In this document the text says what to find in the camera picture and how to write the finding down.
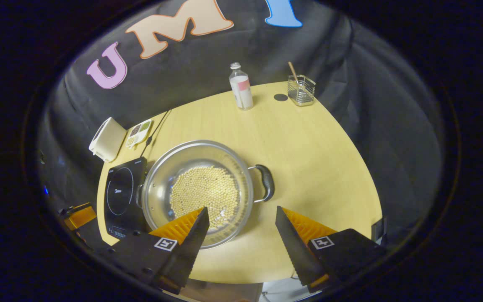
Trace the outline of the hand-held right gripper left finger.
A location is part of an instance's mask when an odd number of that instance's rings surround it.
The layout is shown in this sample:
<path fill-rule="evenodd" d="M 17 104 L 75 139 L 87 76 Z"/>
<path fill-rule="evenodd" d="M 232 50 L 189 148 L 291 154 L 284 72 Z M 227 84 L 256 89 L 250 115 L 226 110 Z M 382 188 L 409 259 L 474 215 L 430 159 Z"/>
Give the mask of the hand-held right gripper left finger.
<path fill-rule="evenodd" d="M 209 228 L 208 208 L 194 210 L 149 233 L 133 231 L 99 249 L 110 264 L 149 287 L 179 294 Z"/>

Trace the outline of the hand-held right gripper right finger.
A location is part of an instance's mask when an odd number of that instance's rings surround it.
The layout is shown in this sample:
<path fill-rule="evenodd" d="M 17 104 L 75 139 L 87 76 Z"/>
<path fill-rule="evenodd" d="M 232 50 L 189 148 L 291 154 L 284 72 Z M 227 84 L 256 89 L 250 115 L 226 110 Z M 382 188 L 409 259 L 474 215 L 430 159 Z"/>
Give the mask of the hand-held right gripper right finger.
<path fill-rule="evenodd" d="M 336 231 L 281 206 L 275 225 L 301 284 L 310 293 L 343 286 L 387 254 L 352 228 Z"/>

